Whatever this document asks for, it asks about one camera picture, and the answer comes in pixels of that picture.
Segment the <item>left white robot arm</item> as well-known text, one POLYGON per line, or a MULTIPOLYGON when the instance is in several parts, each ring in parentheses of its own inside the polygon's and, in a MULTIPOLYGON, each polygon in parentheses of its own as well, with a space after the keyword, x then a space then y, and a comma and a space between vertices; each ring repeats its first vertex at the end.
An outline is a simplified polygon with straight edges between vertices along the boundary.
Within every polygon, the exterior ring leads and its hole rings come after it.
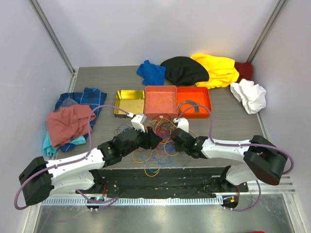
POLYGON ((44 201, 59 188, 72 187, 74 190, 100 193, 104 184, 97 177, 91 177, 86 186, 82 183, 66 184, 65 179, 82 172, 112 166, 138 148, 153 150, 161 141, 162 138, 151 127, 146 132, 128 128, 87 153, 52 161, 46 161, 42 156, 36 157, 18 177, 20 188, 14 199, 14 207, 23 209, 17 203, 20 194, 24 196, 25 206, 29 207, 44 201))

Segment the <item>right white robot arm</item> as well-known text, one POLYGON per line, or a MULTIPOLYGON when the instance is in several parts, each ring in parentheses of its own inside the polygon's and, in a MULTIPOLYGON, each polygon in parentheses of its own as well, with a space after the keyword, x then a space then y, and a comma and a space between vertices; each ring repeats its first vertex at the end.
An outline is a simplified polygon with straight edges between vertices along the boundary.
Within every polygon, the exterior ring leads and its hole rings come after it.
POLYGON ((171 134, 178 151, 194 159, 228 159, 237 161, 230 165, 219 180, 220 188, 232 191, 237 185, 260 180, 269 185, 279 185, 288 160, 284 151, 274 146, 260 135, 250 140, 225 141, 207 136, 192 137, 183 129, 177 128, 171 134))

